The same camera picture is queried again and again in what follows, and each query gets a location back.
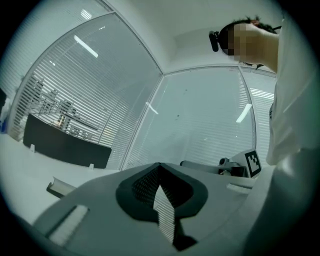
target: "black hair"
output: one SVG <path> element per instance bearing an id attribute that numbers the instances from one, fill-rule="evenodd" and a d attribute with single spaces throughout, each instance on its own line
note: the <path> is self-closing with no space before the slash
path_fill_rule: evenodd
<path id="1" fill-rule="evenodd" d="M 238 19 L 238 20 L 233 20 L 233 22 L 231 22 L 230 24 L 226 25 L 223 29 L 221 29 L 220 32 L 215 32 L 215 36 L 217 39 L 217 42 L 219 43 L 222 51 L 229 55 L 229 56 L 233 56 L 234 52 L 233 50 L 228 49 L 228 31 L 233 31 L 234 26 L 237 24 L 250 24 L 252 21 L 258 21 L 258 24 L 256 27 L 263 29 L 265 31 L 268 31 L 270 33 L 276 34 L 275 30 L 278 29 L 277 28 L 272 28 L 272 26 L 268 25 L 268 24 L 264 24 L 260 22 L 260 17 L 258 15 L 255 16 L 255 19 L 251 19 L 250 17 L 246 16 L 246 19 Z"/>

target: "white desk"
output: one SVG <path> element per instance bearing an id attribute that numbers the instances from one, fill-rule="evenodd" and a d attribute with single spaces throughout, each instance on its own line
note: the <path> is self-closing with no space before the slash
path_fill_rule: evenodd
<path id="1" fill-rule="evenodd" d="M 46 191 L 53 177 L 74 187 L 118 170 L 94 169 L 32 153 L 21 142 L 0 134 L 1 192 L 12 212 L 33 224 L 59 198 Z"/>

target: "wall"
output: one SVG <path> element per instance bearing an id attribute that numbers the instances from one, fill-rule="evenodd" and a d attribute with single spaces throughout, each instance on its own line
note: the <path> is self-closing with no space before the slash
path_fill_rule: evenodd
<path id="1" fill-rule="evenodd" d="M 157 1 L 103 0 L 126 21 L 159 65 L 168 71 L 177 51 L 176 42 L 167 30 L 165 17 L 158 12 Z"/>
<path id="2" fill-rule="evenodd" d="M 79 187 L 89 180 L 116 172 L 118 170 L 90 170 L 32 153 L 21 142 L 0 134 L 1 192 L 10 210 L 30 224 L 59 200 L 46 191 L 53 177 Z"/>

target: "window blind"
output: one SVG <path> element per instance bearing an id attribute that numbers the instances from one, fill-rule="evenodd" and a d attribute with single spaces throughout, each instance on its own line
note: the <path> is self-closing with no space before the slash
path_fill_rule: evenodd
<path id="1" fill-rule="evenodd" d="M 67 134 L 112 148 L 107 169 L 118 170 L 161 76 L 116 14 L 92 19 L 56 41 L 30 69 L 8 133 L 21 140 L 27 116 L 34 114 Z"/>
<path id="2" fill-rule="evenodd" d="M 80 24 L 110 13 L 96 0 L 42 0 L 16 30 L 0 62 L 0 88 L 11 100 L 40 55 Z"/>
<path id="3" fill-rule="evenodd" d="M 188 160 L 217 165 L 254 147 L 253 111 L 238 68 L 200 68 L 166 75 L 141 124 L 124 169 Z"/>
<path id="4" fill-rule="evenodd" d="M 261 71 L 242 69 L 243 77 L 248 86 L 252 102 L 255 107 L 256 121 L 256 150 L 259 154 L 262 167 L 268 166 L 266 157 L 269 149 L 270 128 L 269 110 L 274 102 L 274 91 L 277 79 L 273 74 L 266 74 Z"/>

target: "ceiling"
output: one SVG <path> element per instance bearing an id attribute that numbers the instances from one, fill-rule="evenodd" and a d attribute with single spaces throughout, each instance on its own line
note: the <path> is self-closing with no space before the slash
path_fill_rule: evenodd
<path id="1" fill-rule="evenodd" d="M 172 36 L 204 28 L 222 28 L 233 19 L 259 15 L 271 26 L 281 24 L 281 9 L 271 0 L 131 0 Z"/>
<path id="2" fill-rule="evenodd" d="M 234 19 L 259 15 L 281 25 L 282 11 L 271 0 L 104 0 L 131 25 L 164 73 L 203 65 L 230 64 L 213 54 L 208 39 Z"/>

